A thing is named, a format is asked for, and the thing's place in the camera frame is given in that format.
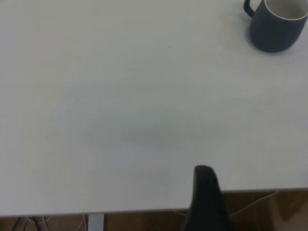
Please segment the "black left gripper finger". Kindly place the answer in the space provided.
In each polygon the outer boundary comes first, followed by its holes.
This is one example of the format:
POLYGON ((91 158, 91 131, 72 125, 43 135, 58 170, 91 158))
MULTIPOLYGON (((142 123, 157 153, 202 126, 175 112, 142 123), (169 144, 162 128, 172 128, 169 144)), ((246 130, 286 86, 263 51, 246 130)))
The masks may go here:
POLYGON ((233 231, 217 176, 209 166, 196 166, 192 202, 183 231, 233 231))

